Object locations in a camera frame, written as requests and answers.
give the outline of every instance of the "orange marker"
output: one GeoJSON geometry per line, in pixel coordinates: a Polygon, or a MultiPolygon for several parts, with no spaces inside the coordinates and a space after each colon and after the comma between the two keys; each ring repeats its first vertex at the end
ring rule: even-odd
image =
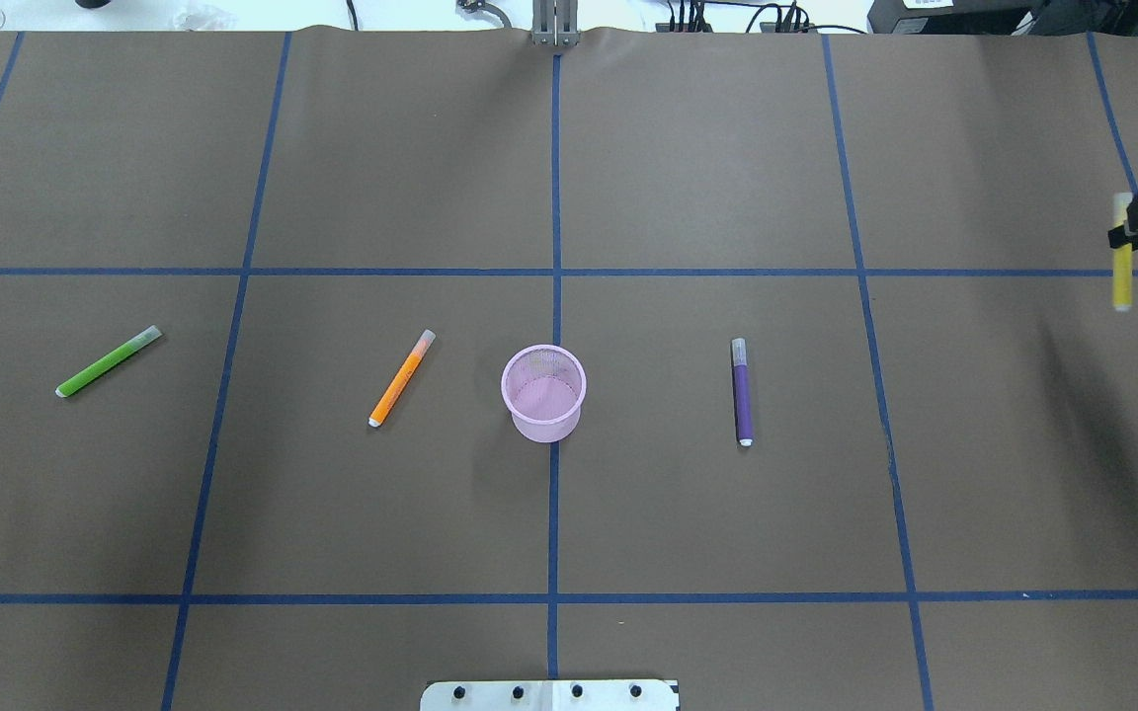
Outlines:
{"type": "Polygon", "coordinates": [[[420,361],[423,359],[424,353],[429,352],[429,346],[432,346],[435,338],[437,338],[436,333],[428,329],[424,330],[423,336],[420,337],[415,347],[407,355],[407,359],[402,362],[398,374],[393,377],[393,382],[389,383],[388,390],[385,390],[385,395],[380,397],[380,402],[377,402],[376,410],[371,411],[371,417],[366,419],[366,423],[373,428],[378,428],[385,422],[385,417],[389,416],[389,410],[393,410],[394,403],[402,395],[402,388],[405,388],[407,382],[411,382],[412,374],[415,374],[415,369],[420,367],[420,361]]]}

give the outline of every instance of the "brown table surface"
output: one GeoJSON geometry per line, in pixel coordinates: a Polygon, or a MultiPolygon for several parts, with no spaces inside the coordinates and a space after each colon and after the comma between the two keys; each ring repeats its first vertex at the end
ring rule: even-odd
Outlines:
{"type": "Polygon", "coordinates": [[[1120,38],[0,35],[0,708],[1138,708],[1137,181],[1120,38]]]}

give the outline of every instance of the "yellow marker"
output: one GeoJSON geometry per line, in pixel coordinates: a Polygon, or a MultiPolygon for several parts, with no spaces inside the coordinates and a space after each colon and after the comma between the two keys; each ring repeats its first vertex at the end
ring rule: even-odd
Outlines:
{"type": "MultiPolygon", "coordinates": [[[[1127,206],[1130,206],[1130,192],[1114,195],[1114,229],[1120,229],[1127,221],[1127,206]]],[[[1132,283],[1132,251],[1130,243],[1114,249],[1114,309],[1130,311],[1130,283],[1132,283]]]]}
{"type": "Polygon", "coordinates": [[[366,419],[366,423],[373,428],[378,428],[385,422],[385,417],[389,416],[389,410],[393,410],[394,403],[402,395],[402,388],[405,388],[407,382],[411,382],[412,374],[415,374],[415,369],[420,367],[420,361],[423,359],[424,353],[429,352],[429,346],[432,346],[435,338],[437,338],[436,333],[424,330],[423,336],[420,337],[420,340],[415,342],[415,347],[407,355],[407,359],[402,362],[398,374],[393,377],[393,382],[385,390],[385,395],[380,397],[380,402],[377,402],[376,410],[371,411],[371,417],[366,419]]]}

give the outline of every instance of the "pen holder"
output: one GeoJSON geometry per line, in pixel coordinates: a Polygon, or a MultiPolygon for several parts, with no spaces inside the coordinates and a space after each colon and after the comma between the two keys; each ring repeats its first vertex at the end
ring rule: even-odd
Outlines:
{"type": "Polygon", "coordinates": [[[500,391],[520,433],[534,441],[559,441],[582,415],[587,373],[564,348],[531,346],[506,362],[500,391]]]}

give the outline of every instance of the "metal bracket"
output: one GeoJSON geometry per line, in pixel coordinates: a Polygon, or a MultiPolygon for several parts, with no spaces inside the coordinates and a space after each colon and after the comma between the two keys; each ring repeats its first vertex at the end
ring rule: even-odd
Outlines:
{"type": "Polygon", "coordinates": [[[578,0],[534,0],[534,44],[572,47],[578,44],[578,0]]]}
{"type": "Polygon", "coordinates": [[[436,683],[420,711],[678,711],[678,683],[659,679],[436,683]]]}

